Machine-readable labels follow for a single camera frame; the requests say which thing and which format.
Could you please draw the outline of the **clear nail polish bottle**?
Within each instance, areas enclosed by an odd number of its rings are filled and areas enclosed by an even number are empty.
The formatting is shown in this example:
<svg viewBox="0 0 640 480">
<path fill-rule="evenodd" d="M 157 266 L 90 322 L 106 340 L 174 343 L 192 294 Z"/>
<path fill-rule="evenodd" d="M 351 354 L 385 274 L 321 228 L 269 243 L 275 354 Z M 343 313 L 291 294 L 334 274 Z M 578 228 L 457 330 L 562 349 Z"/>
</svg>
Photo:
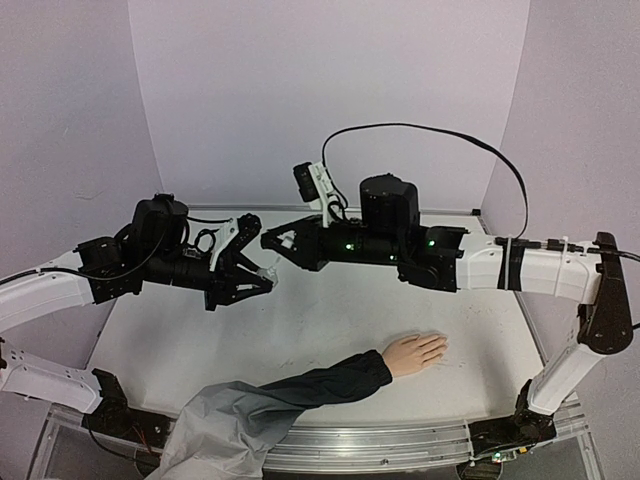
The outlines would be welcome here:
<svg viewBox="0 0 640 480">
<path fill-rule="evenodd" d="M 268 268 L 259 268 L 256 275 L 263 281 L 268 282 L 271 288 L 275 288 L 278 284 L 277 268 L 272 265 Z"/>
</svg>

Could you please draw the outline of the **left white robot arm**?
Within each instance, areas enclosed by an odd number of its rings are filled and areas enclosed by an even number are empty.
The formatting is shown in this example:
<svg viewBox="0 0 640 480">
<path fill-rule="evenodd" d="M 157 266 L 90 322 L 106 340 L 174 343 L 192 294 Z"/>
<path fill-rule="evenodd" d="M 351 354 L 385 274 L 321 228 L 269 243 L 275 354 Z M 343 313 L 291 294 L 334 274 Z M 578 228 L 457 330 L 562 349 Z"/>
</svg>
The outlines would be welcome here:
<svg viewBox="0 0 640 480">
<path fill-rule="evenodd" d="M 258 216 L 204 220 L 196 234 L 190 232 L 193 221 L 184 203 L 171 194 L 157 194 L 139 201 L 132 220 L 115 235 L 85 241 L 2 279 L 2 332 L 60 311 L 138 295 L 146 283 L 201 292 L 208 311 L 273 290 L 274 274 L 243 253 L 261 232 Z M 7 341 L 1 343 L 1 388 L 94 413 L 116 437 L 135 426 L 112 374 L 64 366 Z"/>
</svg>

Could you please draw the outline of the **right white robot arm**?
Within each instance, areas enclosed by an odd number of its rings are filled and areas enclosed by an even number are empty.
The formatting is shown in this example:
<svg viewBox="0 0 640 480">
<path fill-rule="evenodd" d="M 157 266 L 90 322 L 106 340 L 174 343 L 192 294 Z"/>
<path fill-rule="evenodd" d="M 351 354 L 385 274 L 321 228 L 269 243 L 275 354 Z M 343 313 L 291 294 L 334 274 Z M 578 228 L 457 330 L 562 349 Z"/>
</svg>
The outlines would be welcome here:
<svg viewBox="0 0 640 480">
<path fill-rule="evenodd" d="M 298 185 L 323 212 L 266 231 L 261 245 L 304 270 L 318 272 L 330 262 L 394 266 L 400 281 L 427 290 L 502 290 L 577 302 L 579 321 L 564 349 L 525 390 L 530 412 L 553 415 L 597 363 L 633 339 L 622 253 L 606 232 L 571 243 L 423 226 L 417 187 L 391 174 L 363 180 L 360 218 L 338 221 L 329 213 L 327 181 L 302 174 Z"/>
</svg>

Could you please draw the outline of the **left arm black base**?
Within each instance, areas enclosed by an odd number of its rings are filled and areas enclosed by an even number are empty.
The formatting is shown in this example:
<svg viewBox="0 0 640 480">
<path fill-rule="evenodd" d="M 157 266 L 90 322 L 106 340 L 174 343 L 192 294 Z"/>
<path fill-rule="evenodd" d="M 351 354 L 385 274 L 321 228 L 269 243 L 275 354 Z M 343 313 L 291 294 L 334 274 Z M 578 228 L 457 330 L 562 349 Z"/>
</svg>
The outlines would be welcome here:
<svg viewBox="0 0 640 480">
<path fill-rule="evenodd" d="M 169 437 L 171 419 L 130 407 L 115 375 L 97 368 L 91 373 L 98 381 L 100 403 L 91 413 L 83 415 L 82 426 L 92 434 L 138 441 L 149 454 L 162 449 Z"/>
</svg>

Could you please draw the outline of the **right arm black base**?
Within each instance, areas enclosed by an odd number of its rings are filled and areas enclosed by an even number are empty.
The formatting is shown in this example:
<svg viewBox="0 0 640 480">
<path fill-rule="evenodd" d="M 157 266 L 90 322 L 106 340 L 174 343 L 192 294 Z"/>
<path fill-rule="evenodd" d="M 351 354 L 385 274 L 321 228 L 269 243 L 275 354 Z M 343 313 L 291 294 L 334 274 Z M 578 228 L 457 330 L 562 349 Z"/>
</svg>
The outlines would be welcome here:
<svg viewBox="0 0 640 480">
<path fill-rule="evenodd" d="M 532 380 L 528 380 L 520 390 L 513 414 L 474 421 L 468 426 L 473 460 L 530 448 L 556 437 L 554 414 L 544 415 L 529 409 L 527 395 L 531 384 Z"/>
</svg>

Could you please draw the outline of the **mannequin hand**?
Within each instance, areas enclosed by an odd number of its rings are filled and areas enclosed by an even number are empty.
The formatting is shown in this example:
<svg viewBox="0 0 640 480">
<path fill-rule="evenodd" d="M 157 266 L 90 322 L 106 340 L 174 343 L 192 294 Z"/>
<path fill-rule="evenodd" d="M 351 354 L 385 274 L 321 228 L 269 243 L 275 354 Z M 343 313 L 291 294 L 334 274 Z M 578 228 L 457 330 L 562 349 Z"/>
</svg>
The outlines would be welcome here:
<svg viewBox="0 0 640 480">
<path fill-rule="evenodd" d="M 448 339 L 440 334 L 411 335 L 390 343 L 382 359 L 393 378 L 413 375 L 439 362 L 448 349 Z"/>
</svg>

